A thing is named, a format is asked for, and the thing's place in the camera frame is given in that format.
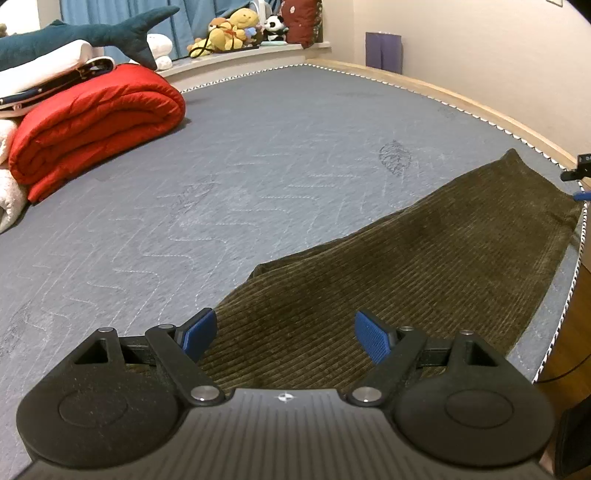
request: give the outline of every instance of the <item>gray mattress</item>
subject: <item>gray mattress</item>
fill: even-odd
[[[215,306],[254,266],[347,235],[515,148],[487,122],[380,82],[294,66],[185,93],[179,129],[72,181],[0,236],[0,472],[28,463],[24,394],[99,326],[139,335]],[[573,237],[509,354],[533,380],[578,271]]]

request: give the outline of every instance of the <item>red comforter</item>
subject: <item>red comforter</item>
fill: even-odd
[[[17,130],[9,166],[39,202],[89,167],[176,127],[183,96],[157,73],[134,64],[42,102]]]

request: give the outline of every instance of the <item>panda plush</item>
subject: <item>panda plush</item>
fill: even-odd
[[[263,25],[263,38],[265,41],[286,41],[288,30],[281,15],[271,15]]]

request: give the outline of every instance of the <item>stuffed shark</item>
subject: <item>stuffed shark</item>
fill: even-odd
[[[33,61],[74,40],[86,40],[93,47],[117,47],[140,65],[156,70],[148,45],[148,30],[178,11],[179,7],[154,8],[118,25],[68,25],[55,20],[41,30],[0,38],[0,72]]]

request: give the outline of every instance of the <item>white plush toy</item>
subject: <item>white plush toy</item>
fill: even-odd
[[[173,66],[173,61],[168,56],[173,50],[173,42],[170,38],[160,33],[151,33],[148,34],[148,45],[156,60],[158,70],[168,70]]]

